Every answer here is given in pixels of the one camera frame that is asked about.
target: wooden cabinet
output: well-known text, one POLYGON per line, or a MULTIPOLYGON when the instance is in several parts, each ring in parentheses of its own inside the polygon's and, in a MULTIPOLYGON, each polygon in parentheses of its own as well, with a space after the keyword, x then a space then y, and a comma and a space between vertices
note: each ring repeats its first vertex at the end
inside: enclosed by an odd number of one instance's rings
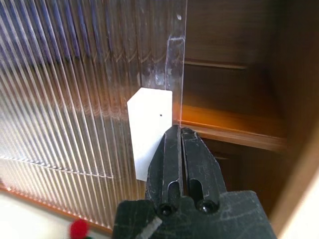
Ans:
POLYGON ((277 234, 319 165, 318 77, 319 2, 188 0, 182 124, 277 234))

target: red object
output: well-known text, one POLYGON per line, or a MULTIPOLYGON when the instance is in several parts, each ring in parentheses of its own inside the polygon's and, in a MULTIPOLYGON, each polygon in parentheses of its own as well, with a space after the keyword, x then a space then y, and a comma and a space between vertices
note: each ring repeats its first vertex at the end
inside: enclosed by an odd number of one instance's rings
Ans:
POLYGON ((84 239, 88 233, 89 226, 82 220, 76 220, 70 226, 70 237, 71 239, 84 239))

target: screw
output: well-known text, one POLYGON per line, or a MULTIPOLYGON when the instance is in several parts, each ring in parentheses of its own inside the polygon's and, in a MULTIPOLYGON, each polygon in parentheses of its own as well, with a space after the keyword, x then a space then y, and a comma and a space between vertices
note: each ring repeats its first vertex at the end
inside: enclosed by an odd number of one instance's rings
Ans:
POLYGON ((169 215, 171 215, 174 212, 174 208, 172 207, 172 205, 168 204, 168 203, 164 203, 161 204, 159 207, 159 214, 161 216, 164 217, 168 217, 169 215))
POLYGON ((218 210, 218 206, 211 200, 200 200, 197 209, 205 214, 211 214, 218 210))

